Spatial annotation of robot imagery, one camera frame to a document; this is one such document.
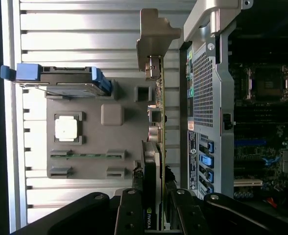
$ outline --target ventilated metal grille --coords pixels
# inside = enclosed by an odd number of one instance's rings
[[[194,123],[213,127],[213,61],[204,52],[193,62]]]
[[[199,140],[200,140],[200,141],[207,142],[207,141],[208,141],[208,136],[203,135],[203,134],[199,134]]]
[[[207,194],[207,192],[203,189],[203,187],[201,186],[201,184],[199,183],[198,185],[198,191],[205,196]]]

